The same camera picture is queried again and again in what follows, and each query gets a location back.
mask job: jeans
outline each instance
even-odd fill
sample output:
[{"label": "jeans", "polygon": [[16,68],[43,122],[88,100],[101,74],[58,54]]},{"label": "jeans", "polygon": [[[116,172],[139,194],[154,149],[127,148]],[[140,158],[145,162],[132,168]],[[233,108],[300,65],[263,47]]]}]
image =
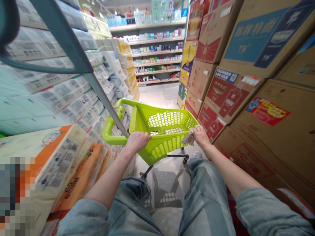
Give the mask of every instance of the jeans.
[{"label": "jeans", "polygon": [[[186,193],[179,235],[236,235],[224,180],[214,164],[194,158],[188,163],[192,184]],[[162,235],[140,199],[148,193],[139,178],[121,181],[109,211],[109,235]]]}]

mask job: sneaker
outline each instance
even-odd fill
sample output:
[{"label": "sneaker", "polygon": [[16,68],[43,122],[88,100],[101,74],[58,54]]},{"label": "sneaker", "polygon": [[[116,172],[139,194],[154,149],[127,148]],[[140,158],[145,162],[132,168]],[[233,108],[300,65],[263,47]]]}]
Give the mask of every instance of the sneaker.
[{"label": "sneaker", "polygon": [[195,151],[191,157],[191,159],[193,158],[201,158],[202,159],[202,154],[199,151]]}]

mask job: sleeve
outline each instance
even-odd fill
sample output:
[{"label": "sleeve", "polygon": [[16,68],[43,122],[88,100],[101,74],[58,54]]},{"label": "sleeve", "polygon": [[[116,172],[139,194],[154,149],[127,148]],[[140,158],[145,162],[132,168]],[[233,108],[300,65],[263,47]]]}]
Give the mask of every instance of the sleeve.
[{"label": "sleeve", "polygon": [[94,200],[81,199],[59,222],[57,235],[107,235],[107,208]]},{"label": "sleeve", "polygon": [[265,188],[252,188],[236,199],[237,216],[251,236],[315,235],[311,224]]}]

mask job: plastic shopping basket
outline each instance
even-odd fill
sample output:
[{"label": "plastic shopping basket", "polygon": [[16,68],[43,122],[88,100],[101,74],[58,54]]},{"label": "plastic shopping basket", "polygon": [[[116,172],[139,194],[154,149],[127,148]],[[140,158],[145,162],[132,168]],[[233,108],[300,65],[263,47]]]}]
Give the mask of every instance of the plastic shopping basket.
[{"label": "plastic shopping basket", "polygon": [[[147,146],[138,152],[149,166],[167,157],[167,153],[184,147],[181,140],[188,134],[190,128],[198,124],[187,110],[156,108],[125,98],[119,99],[115,106],[120,120],[125,113],[122,104],[133,107],[129,132],[148,132],[152,136]],[[126,137],[111,136],[114,125],[114,120],[108,116],[103,139],[111,145],[125,145],[128,140]]]}]

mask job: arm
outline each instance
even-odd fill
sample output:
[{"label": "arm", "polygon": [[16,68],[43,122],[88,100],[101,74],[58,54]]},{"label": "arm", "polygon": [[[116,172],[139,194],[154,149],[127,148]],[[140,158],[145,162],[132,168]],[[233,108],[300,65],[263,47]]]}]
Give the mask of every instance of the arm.
[{"label": "arm", "polygon": [[217,148],[210,143],[203,128],[198,128],[198,130],[194,128],[194,138],[197,144],[211,157],[235,199],[246,189],[263,188],[253,177],[217,150]]},{"label": "arm", "polygon": [[107,235],[110,227],[108,211],[120,181],[133,156],[143,149],[151,136],[133,132],[126,146],[100,179],[59,222],[57,235]]},{"label": "arm", "polygon": [[250,235],[315,235],[307,220],[211,145],[203,128],[194,128],[194,137],[222,175],[236,200],[237,216]]},{"label": "arm", "polygon": [[149,136],[148,133],[133,132],[128,138],[126,146],[123,147],[115,161],[107,171],[104,172],[84,198],[98,201],[109,210],[115,198],[120,181],[133,156],[143,149],[150,139],[151,136]]}]

